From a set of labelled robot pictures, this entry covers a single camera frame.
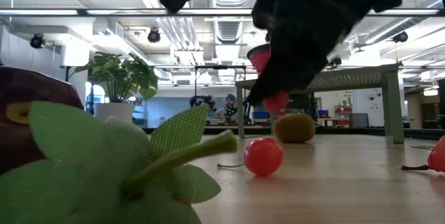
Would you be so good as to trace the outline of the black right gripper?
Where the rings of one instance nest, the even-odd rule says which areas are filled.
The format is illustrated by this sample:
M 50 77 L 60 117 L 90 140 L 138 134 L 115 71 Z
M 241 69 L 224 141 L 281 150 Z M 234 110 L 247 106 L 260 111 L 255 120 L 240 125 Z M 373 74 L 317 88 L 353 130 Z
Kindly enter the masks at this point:
M 270 58 L 247 101 L 305 89 L 327 65 L 327 55 L 352 29 L 351 0 L 256 0 L 254 26 L 268 32 Z

